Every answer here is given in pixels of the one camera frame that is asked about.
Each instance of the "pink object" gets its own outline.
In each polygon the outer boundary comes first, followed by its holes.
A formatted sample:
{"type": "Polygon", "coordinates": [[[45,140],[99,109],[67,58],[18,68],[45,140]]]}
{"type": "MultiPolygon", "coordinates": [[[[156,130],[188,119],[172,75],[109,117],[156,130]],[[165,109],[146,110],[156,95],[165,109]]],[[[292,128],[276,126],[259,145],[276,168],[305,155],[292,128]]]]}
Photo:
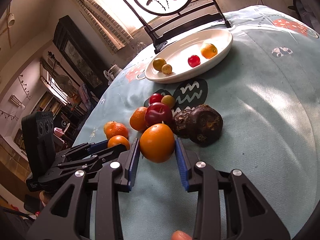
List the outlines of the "pink object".
{"type": "Polygon", "coordinates": [[[62,135],[64,135],[63,131],[61,128],[54,128],[54,134],[61,138],[62,135]]]}

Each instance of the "green fruit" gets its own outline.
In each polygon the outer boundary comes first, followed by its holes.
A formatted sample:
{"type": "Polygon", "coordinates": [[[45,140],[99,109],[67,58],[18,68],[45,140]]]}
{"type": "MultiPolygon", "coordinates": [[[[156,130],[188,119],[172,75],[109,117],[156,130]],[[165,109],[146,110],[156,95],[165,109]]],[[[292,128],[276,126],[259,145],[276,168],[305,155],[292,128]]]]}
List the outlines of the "green fruit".
{"type": "Polygon", "coordinates": [[[173,96],[166,95],[161,99],[161,103],[167,105],[170,109],[174,107],[174,104],[176,103],[176,100],[173,96]]]}
{"type": "Polygon", "coordinates": [[[172,66],[169,64],[165,64],[162,66],[161,71],[165,75],[169,75],[172,73],[172,66]]]}
{"type": "Polygon", "coordinates": [[[160,58],[160,57],[156,58],[152,63],[154,69],[157,71],[161,71],[162,66],[165,64],[167,64],[167,62],[163,58],[160,58]]]}

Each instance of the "picture frame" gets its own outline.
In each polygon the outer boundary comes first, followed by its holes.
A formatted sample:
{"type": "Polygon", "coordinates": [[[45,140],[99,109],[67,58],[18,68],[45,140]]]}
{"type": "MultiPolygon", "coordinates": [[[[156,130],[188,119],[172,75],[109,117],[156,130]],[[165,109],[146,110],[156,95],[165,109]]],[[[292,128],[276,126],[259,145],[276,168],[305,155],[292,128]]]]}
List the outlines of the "picture frame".
{"type": "Polygon", "coordinates": [[[53,43],[88,89],[101,98],[108,88],[103,71],[109,68],[68,15],[59,19],[53,43]]]}

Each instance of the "white light fixture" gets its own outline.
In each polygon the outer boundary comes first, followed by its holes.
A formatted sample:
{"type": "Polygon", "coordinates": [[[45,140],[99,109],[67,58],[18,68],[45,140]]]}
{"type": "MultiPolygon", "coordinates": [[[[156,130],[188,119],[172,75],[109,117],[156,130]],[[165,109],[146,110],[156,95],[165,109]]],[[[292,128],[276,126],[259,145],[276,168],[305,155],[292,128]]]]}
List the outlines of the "white light fixture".
{"type": "Polygon", "coordinates": [[[15,20],[14,20],[14,15],[13,13],[9,13],[7,16],[7,21],[8,21],[8,27],[12,27],[12,25],[14,24],[15,20]]]}

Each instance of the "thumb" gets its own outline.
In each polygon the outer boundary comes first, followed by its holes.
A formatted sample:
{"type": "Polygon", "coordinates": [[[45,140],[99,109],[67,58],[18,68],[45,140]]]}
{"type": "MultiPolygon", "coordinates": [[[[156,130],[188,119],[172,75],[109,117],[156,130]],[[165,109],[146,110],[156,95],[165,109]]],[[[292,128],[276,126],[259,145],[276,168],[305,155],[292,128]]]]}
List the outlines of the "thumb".
{"type": "Polygon", "coordinates": [[[192,240],[192,238],[182,231],[175,231],[171,236],[171,240],[192,240]]]}

